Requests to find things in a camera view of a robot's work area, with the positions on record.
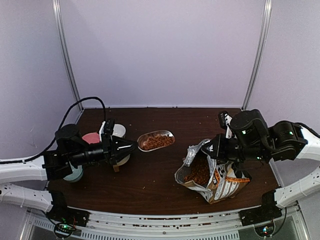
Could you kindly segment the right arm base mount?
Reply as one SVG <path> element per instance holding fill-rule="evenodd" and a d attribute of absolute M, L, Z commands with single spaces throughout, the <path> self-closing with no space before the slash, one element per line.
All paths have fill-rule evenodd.
<path fill-rule="evenodd" d="M 274 220 L 282 216 L 282 210 L 277 206 L 275 193 L 275 190 L 264 193 L 260 206 L 238 213 L 242 226 L 254 225 L 255 233 L 264 239 L 272 238 L 279 231 Z"/>

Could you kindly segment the pet food bag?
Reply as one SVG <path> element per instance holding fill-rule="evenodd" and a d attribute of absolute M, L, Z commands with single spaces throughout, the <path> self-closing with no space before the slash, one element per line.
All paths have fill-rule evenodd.
<path fill-rule="evenodd" d="M 250 174 L 228 161 L 218 163 L 201 150 L 210 140 L 204 139 L 187 149 L 182 166 L 175 172 L 175 181 L 197 193 L 209 204 L 234 198 L 252 180 Z"/>

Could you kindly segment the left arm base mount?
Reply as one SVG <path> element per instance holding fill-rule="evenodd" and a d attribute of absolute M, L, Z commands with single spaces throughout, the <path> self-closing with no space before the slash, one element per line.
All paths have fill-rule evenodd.
<path fill-rule="evenodd" d="M 77 227 L 86 227 L 90 213 L 86 210 L 71 208 L 60 191 L 49 191 L 52 208 L 45 212 L 46 218 L 54 225 L 53 233 L 61 240 L 69 238 Z"/>

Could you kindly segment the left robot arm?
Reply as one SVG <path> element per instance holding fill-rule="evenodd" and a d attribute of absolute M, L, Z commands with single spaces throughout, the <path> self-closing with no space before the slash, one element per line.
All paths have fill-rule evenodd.
<path fill-rule="evenodd" d="M 113 123 L 102 124 L 100 141 L 86 142 L 76 124 L 55 132 L 56 150 L 46 150 L 25 159 L 0 161 L 0 200 L 25 208 L 53 213 L 61 222 L 72 218 L 64 195 L 59 191 L 35 190 L 16 185 L 22 181 L 53 181 L 72 174 L 72 169 L 106 161 L 116 165 L 138 147 L 136 141 L 113 135 Z"/>

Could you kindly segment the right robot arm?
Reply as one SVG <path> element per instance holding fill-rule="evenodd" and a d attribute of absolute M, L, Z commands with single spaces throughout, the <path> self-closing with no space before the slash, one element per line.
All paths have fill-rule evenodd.
<path fill-rule="evenodd" d="M 320 135 L 303 123 L 282 120 L 269 127 L 258 109 L 231 116 L 218 114 L 225 133 L 219 133 L 202 145 L 213 175 L 208 181 L 205 199 L 217 203 L 233 198 L 251 181 L 239 165 L 245 161 L 320 159 Z"/>

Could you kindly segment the metal food scoop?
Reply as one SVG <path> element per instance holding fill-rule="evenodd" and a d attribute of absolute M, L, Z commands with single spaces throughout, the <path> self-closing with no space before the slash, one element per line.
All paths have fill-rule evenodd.
<path fill-rule="evenodd" d="M 168 147 L 175 142 L 175 136 L 169 130 L 156 130 L 142 134 L 138 139 L 138 148 L 142 152 L 151 152 Z"/>

